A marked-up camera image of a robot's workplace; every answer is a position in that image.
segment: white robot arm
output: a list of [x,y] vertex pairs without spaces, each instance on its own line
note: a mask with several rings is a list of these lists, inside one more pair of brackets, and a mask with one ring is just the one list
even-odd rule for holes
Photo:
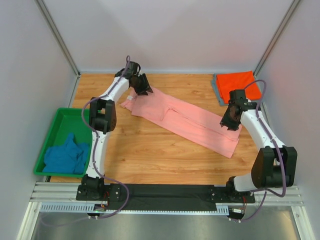
[[[106,97],[101,98],[101,100],[107,101],[113,101],[115,104],[118,102],[119,98],[122,96],[122,94],[124,94],[129,86],[129,79],[127,78],[122,78],[119,82],[119,76],[115,77],[113,80],[113,83],[111,84],[111,86],[100,96],[105,96],[107,93],[111,92],[111,94],[109,94]],[[95,162],[96,162],[96,168],[98,169],[99,173],[101,173],[102,175],[105,174],[105,157],[106,157],[106,151],[107,151],[107,145],[108,145],[108,140],[110,138],[111,135],[111,131],[104,133],[103,131],[98,130],[97,131],[99,134],[99,141],[96,145],[96,149],[95,149]],[[96,141],[96,133],[93,131],[92,132],[92,146],[95,145],[95,141]],[[90,178],[96,178],[96,177],[100,177],[97,173],[97,171],[94,169],[93,166],[93,151],[94,148],[91,148],[91,154],[90,154],[90,162],[88,165],[88,168],[86,170],[86,174],[90,177]]]
[[129,87],[132,87],[137,95],[148,95],[148,92],[153,92],[146,74],[141,74],[140,70],[138,63],[127,62],[127,69],[123,68],[115,74],[111,86],[99,97],[93,97],[90,101],[89,126],[94,130],[92,148],[88,168],[78,187],[77,200],[101,200],[105,193],[104,179],[101,176],[105,174],[104,163],[108,141],[117,124],[116,103]]
[[246,98],[245,90],[237,89],[229,94],[229,105],[220,125],[235,131],[239,128],[239,124],[242,124],[250,133],[259,150],[251,173],[229,179],[229,182],[234,184],[235,191],[247,192],[282,187],[284,178],[280,166],[281,160],[284,166],[285,185],[292,186],[298,156],[295,148],[287,147],[277,138],[265,121],[261,110],[256,110],[257,103]]

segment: pink garment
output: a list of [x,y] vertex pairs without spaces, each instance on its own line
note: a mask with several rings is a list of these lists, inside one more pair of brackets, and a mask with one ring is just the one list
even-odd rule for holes
[[167,95],[152,87],[148,96],[137,96],[132,89],[121,104],[131,114],[143,117],[194,143],[231,158],[239,141],[241,126],[228,131],[220,126],[221,116]]

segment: blue cloth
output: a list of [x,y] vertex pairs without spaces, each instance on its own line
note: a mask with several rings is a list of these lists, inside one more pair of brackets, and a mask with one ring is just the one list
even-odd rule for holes
[[216,95],[216,98],[218,99],[218,102],[219,102],[219,105],[220,106],[228,106],[228,104],[226,104],[224,102],[224,100],[221,98],[220,94],[219,94],[219,90],[218,90],[218,87],[217,87],[217,75],[216,74],[213,74],[213,79],[211,80],[211,86],[213,88],[213,91]]
[[42,172],[56,174],[83,174],[88,159],[89,144],[75,144],[75,135],[69,133],[61,146],[49,147],[44,155]]

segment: wooden table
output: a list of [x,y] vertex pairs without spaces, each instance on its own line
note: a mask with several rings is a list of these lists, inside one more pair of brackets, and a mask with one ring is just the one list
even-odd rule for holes
[[[147,74],[151,86],[166,94],[223,116],[210,81],[211,74]],[[101,95],[114,74],[83,74],[73,102],[82,108]],[[117,125],[105,156],[105,175],[127,184],[224,185],[231,176],[247,174],[257,148],[243,127],[231,159],[193,143],[154,123],[132,116],[120,106],[130,90],[116,104]],[[52,177],[51,182],[80,182],[80,178]]]

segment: green plastic bin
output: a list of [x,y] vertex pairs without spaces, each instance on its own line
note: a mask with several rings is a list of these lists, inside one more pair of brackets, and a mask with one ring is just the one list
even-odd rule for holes
[[[86,121],[89,121],[89,110],[84,111]],[[45,168],[45,154],[49,147],[63,145],[69,133],[74,133],[74,142],[89,144],[89,154],[86,161],[83,174],[67,174],[67,173],[54,173],[42,172]],[[82,178],[88,168],[90,160],[90,152],[92,146],[92,131],[89,129],[81,118],[81,108],[59,108],[56,111],[55,117],[51,123],[49,132],[46,136],[45,142],[42,146],[40,155],[34,167],[34,174],[42,176],[61,176]]]

